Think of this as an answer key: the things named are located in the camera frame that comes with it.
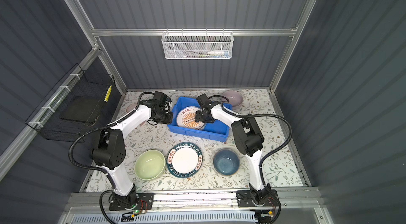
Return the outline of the white plate orange sunburst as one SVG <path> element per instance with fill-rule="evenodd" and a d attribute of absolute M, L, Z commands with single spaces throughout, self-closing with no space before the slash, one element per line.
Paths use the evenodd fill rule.
<path fill-rule="evenodd" d="M 182 128 L 203 130 L 206 124 L 204 122 L 196 122 L 196 112 L 201 111 L 195 106 L 188 106 L 179 111 L 177 114 L 177 126 Z"/>

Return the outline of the blue plastic bin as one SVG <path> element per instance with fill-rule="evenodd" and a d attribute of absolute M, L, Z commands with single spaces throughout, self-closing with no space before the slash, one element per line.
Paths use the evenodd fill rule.
<path fill-rule="evenodd" d="M 187 107 L 197 107 L 200 108 L 198 101 L 193 98 L 179 97 L 177 103 L 174 105 L 173 120 L 170 125 L 168 125 L 169 130 L 172 133 L 215 140 L 218 142 L 226 142 L 229 135 L 229 127 L 217 120 L 213 124 L 206 124 L 203 130 L 196 130 L 191 128 L 179 127 L 177 123 L 177 115 Z"/>

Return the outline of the pink ceramic bowl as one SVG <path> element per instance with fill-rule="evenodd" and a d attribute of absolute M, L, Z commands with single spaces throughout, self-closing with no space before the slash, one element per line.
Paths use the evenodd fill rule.
<path fill-rule="evenodd" d="M 242 107 L 244 99 L 238 91 L 228 90 L 225 91 L 222 96 L 226 97 L 229 100 L 229 103 L 232 106 L 232 110 L 238 110 Z"/>

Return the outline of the white plate dark green rim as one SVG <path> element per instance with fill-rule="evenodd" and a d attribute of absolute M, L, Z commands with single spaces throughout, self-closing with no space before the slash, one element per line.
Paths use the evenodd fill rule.
<path fill-rule="evenodd" d="M 169 173 L 180 179 L 194 176 L 202 164 L 202 150 L 191 142 L 182 142 L 174 146 L 169 151 L 166 160 Z"/>

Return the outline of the dark blue ceramic bowl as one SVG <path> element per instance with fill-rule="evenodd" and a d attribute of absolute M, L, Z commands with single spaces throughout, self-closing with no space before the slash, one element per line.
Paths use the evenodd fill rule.
<path fill-rule="evenodd" d="M 213 165 L 221 175 L 231 176 L 239 170 L 240 158 L 231 149 L 221 149 L 215 154 Z"/>

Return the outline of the green ceramic bowl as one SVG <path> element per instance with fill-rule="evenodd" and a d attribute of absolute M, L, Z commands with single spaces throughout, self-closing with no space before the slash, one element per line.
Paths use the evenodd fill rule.
<path fill-rule="evenodd" d="M 164 155 L 158 150 L 148 150 L 136 160 L 134 173 L 139 179 L 150 181 L 158 178 L 165 168 L 166 160 Z"/>

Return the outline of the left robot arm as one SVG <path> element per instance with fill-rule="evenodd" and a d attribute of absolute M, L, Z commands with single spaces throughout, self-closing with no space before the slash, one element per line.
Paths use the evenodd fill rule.
<path fill-rule="evenodd" d="M 137 105 L 125 116 L 101 130 L 100 138 L 92 150 L 91 159 L 97 168 L 106 172 L 112 185 L 112 196 L 122 208 L 133 209 L 139 199 L 136 187 L 123 164 L 126 157 L 125 138 L 143 122 L 168 125 L 172 122 L 171 99 L 162 92 L 143 92 Z"/>

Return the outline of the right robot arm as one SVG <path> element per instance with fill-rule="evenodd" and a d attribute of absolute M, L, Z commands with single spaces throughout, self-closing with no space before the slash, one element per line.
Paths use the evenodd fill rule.
<path fill-rule="evenodd" d="M 235 113 L 221 102 L 211 101 L 206 94 L 197 97 L 197 102 L 200 111 L 196 112 L 196 122 L 212 124 L 219 120 L 231 128 L 237 150 L 247 159 L 252 201 L 257 206 L 263 205 L 269 197 L 260 170 L 264 137 L 255 118 Z"/>

